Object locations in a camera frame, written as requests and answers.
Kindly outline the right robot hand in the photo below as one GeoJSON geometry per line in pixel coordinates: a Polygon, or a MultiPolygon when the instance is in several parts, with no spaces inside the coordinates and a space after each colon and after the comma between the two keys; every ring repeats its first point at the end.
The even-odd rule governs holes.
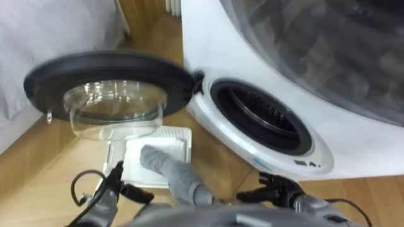
{"type": "Polygon", "coordinates": [[[236,193],[244,203],[270,202],[276,207],[294,208],[294,202],[305,195],[303,188],[294,180],[281,175],[259,172],[258,182],[264,187],[236,193]]]}

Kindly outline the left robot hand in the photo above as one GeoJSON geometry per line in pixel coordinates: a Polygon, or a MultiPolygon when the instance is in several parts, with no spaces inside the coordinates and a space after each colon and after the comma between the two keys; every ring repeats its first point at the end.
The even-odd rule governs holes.
{"type": "Polygon", "coordinates": [[[119,196],[123,195],[125,198],[139,203],[149,204],[154,199],[154,194],[147,192],[134,185],[124,183],[121,178],[124,171],[124,162],[118,161],[117,165],[111,170],[106,178],[106,187],[110,189],[119,200],[119,196]]]}

